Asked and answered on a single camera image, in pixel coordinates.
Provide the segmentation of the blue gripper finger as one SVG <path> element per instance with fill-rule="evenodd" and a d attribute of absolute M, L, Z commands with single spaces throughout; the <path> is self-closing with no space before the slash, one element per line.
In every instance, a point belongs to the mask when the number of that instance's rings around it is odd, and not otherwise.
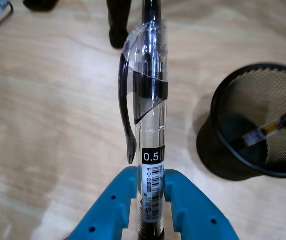
<path fill-rule="evenodd" d="M 136 168 L 124 168 L 69 235 L 69 240 L 120 240 L 136 198 Z"/>
<path fill-rule="evenodd" d="M 171 204 L 173 230 L 183 240 L 237 240 L 220 209 L 185 175 L 165 171 L 165 201 Z"/>

